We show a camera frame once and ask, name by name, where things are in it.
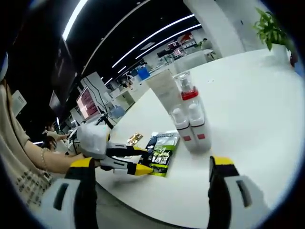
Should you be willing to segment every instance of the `white table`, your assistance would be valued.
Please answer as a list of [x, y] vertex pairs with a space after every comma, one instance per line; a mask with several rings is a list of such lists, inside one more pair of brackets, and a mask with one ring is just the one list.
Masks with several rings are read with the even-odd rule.
[[[275, 208], [291, 188], [303, 158], [302, 79], [289, 65], [279, 65], [268, 50], [219, 59], [190, 72], [210, 121], [213, 153], [230, 157], [239, 173], [264, 192], [269, 208]], [[138, 132], [144, 135], [138, 146], [145, 147], [151, 132], [172, 129], [169, 116], [149, 90], [113, 129], [111, 141], [126, 143]], [[166, 178], [118, 176], [97, 168], [96, 180], [147, 216], [206, 228], [209, 156], [192, 155], [180, 142]]]

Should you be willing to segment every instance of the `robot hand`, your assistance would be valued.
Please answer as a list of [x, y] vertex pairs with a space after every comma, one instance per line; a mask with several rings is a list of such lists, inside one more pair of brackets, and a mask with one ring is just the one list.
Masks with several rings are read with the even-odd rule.
[[77, 130], [81, 152], [88, 157], [100, 160], [103, 170], [112, 170], [115, 174], [143, 175], [153, 171], [152, 168], [132, 162], [118, 160], [114, 156], [136, 156], [147, 153], [137, 146], [110, 143], [110, 129], [106, 125], [82, 125]]

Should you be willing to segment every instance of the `blue container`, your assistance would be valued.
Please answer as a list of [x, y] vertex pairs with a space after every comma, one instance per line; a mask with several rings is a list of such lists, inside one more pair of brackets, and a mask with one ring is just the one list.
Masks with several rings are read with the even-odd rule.
[[144, 68], [140, 68], [138, 70], [138, 74], [139, 74], [139, 77], [142, 79], [142, 80], [145, 80], [146, 78], [148, 78], [150, 76], [150, 74], [148, 73], [147, 69], [144, 67]]

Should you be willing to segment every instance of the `white bottle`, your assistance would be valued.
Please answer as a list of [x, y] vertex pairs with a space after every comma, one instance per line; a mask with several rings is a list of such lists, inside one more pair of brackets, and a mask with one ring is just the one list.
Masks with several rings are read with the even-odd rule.
[[198, 104], [189, 105], [189, 118], [192, 131], [199, 146], [199, 151], [206, 152], [211, 149], [211, 136], [204, 113]]
[[190, 123], [187, 117], [183, 114], [182, 110], [180, 108], [175, 108], [172, 112], [172, 117], [186, 148], [189, 151], [196, 150], [197, 143], [195, 141], [194, 134], [190, 127]]

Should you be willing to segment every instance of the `computer monitor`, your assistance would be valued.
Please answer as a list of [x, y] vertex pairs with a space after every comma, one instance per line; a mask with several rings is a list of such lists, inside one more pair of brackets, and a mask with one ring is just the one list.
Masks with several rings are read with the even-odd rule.
[[76, 103], [86, 121], [100, 114], [88, 87], [82, 91], [81, 95], [76, 100]]

